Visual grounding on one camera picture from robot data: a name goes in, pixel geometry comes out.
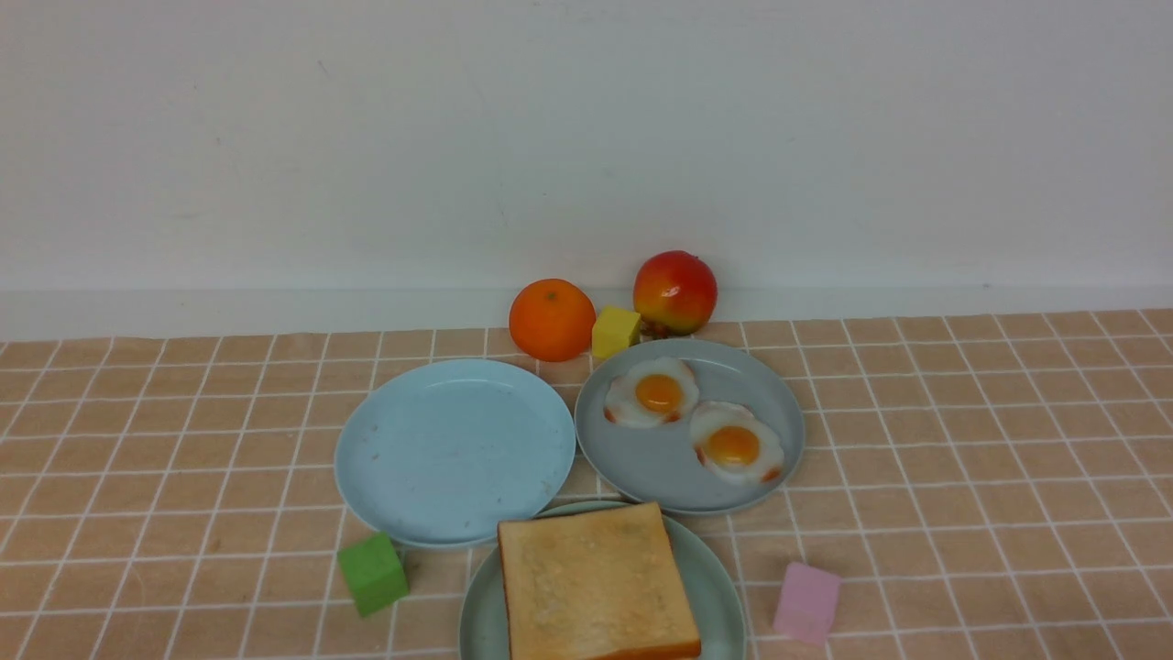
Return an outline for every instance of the baseboard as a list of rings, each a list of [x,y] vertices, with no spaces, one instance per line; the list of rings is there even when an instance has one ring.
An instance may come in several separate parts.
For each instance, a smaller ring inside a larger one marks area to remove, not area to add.
[[[588,291],[630,306],[628,290]],[[0,291],[0,341],[339,333],[506,324],[514,290]],[[1173,286],[794,287],[721,292],[716,319],[1173,307]]]

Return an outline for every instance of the green plate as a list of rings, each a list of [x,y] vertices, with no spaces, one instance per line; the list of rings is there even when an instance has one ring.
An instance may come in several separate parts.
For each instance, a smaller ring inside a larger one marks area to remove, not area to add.
[[[545,511],[538,518],[630,506],[622,502],[583,502]],[[665,517],[672,554],[684,579],[692,615],[700,628],[703,660],[745,660],[745,614],[733,580],[713,551],[684,525]],[[497,549],[476,570],[460,612],[461,660],[509,660],[509,624]]]

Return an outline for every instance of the green cube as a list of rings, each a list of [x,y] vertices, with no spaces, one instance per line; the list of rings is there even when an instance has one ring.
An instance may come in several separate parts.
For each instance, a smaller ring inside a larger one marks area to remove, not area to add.
[[[339,550],[338,566],[359,617],[368,617],[407,596],[407,576],[385,535]]]

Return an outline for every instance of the yellow cube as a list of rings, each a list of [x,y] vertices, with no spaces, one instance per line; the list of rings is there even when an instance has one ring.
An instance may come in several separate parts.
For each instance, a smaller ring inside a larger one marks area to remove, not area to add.
[[[591,328],[590,353],[606,360],[639,341],[639,314],[616,306],[605,306]]]

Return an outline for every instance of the light blue plate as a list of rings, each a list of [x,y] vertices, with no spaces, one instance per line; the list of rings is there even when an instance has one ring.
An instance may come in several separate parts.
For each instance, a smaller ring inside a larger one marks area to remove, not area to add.
[[[364,523],[418,547],[496,537],[533,518],[575,458],[567,404],[533,374],[488,360],[421,367],[354,411],[334,454],[343,499]]]

